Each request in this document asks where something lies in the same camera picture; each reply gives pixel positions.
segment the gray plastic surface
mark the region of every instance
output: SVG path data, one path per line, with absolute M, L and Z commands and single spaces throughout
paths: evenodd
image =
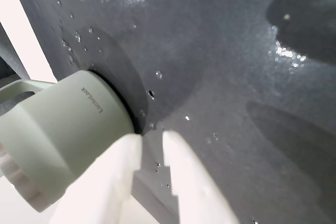
M 188 140 L 242 223 L 336 222 L 333 0 L 57 1 L 21 3 L 58 80 L 95 70 L 137 117 L 135 179 L 149 190 L 134 195 L 152 215 L 169 210 L 160 223 L 178 216 L 156 164 L 161 127 Z M 303 63 L 276 54 L 272 26 Z

